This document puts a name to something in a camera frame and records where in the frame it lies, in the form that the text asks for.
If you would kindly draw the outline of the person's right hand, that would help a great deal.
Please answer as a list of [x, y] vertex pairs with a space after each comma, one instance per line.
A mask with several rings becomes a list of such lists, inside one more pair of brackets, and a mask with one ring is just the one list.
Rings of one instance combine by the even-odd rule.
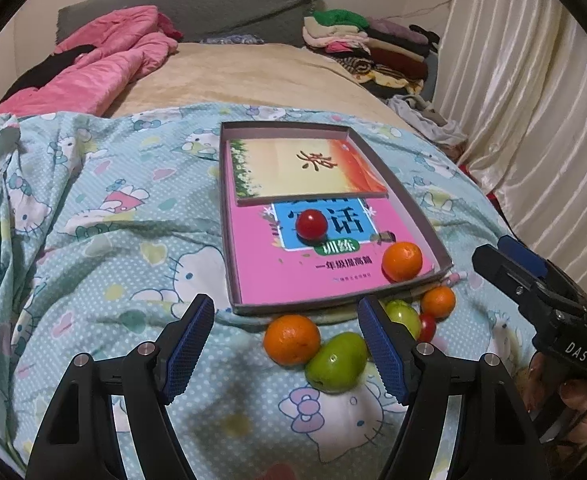
[[547, 379], [546, 372], [551, 370], [554, 361], [541, 352], [536, 352], [530, 361], [528, 370], [520, 383], [520, 394], [528, 412], [538, 411], [545, 401], [558, 393], [563, 404], [578, 413], [578, 418], [571, 422], [572, 429], [566, 440], [580, 446], [587, 445], [587, 382], [581, 379]]

